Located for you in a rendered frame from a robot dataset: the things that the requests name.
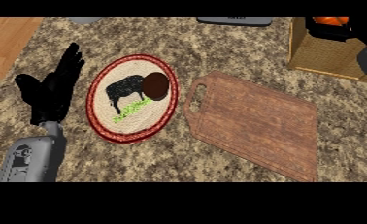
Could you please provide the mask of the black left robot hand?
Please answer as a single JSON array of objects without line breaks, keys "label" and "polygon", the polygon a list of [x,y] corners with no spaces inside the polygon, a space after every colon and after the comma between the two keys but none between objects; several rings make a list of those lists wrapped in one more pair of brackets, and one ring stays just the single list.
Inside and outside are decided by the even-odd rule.
[{"label": "black left robot hand", "polygon": [[15,83],[22,93],[22,100],[31,106],[30,123],[33,125],[39,126],[46,121],[64,121],[83,65],[79,44],[71,43],[56,70],[48,74],[43,80],[28,74],[16,75]]}]

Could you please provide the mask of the dark grey appliance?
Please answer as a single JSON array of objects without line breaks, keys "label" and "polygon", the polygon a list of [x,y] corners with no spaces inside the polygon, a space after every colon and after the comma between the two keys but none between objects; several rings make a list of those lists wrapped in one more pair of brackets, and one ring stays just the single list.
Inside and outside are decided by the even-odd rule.
[{"label": "dark grey appliance", "polygon": [[272,22],[271,17],[198,17],[197,21],[209,24],[235,26],[268,26]]}]

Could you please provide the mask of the round woven placemat with bull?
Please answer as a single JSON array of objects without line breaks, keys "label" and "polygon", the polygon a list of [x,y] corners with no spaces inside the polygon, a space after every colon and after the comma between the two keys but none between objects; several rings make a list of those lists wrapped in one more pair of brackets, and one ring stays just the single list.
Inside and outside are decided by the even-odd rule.
[{"label": "round woven placemat with bull", "polygon": [[[157,101],[139,89],[151,73],[167,77],[167,92]],[[145,141],[167,124],[178,98],[178,78],[169,64],[148,54],[122,57],[102,69],[89,88],[86,114],[95,132],[117,144]]]}]

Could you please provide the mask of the tan wicker basket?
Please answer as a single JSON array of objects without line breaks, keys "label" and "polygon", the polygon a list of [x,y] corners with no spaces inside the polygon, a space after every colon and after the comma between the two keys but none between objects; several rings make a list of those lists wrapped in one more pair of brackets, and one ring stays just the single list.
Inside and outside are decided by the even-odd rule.
[{"label": "tan wicker basket", "polygon": [[314,38],[305,28],[305,18],[295,17],[290,23],[289,68],[367,82],[357,55],[366,48],[352,38],[345,42]]}]

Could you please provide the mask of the grey flat object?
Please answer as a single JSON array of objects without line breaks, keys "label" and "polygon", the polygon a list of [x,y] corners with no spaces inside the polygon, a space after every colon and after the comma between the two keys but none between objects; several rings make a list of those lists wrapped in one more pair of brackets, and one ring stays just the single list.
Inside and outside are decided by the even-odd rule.
[{"label": "grey flat object", "polygon": [[77,24],[90,24],[101,20],[101,17],[70,17],[68,20]]}]

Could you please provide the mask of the brown wooden cutting board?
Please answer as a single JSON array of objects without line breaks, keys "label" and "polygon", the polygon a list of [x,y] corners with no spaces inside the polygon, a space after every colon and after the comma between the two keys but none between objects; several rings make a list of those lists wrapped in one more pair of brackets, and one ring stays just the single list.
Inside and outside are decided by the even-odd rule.
[{"label": "brown wooden cutting board", "polygon": [[317,180],[317,106],[213,71],[197,111],[185,110],[193,136],[298,181]]}]

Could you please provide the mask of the orange squash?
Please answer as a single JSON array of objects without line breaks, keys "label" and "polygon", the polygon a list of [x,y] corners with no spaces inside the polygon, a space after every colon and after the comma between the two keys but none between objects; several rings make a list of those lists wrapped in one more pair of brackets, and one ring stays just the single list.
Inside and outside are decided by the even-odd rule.
[{"label": "orange squash", "polygon": [[343,26],[348,24],[348,18],[346,17],[315,17],[314,22],[318,24]]}]

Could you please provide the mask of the dark brown round cupcake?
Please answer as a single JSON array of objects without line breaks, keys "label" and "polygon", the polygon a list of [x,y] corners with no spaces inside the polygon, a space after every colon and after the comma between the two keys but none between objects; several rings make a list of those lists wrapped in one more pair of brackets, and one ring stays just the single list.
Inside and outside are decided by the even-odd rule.
[{"label": "dark brown round cupcake", "polygon": [[160,101],[169,89],[169,78],[164,73],[154,72],[148,74],[142,82],[142,91],[145,96],[154,101]]}]

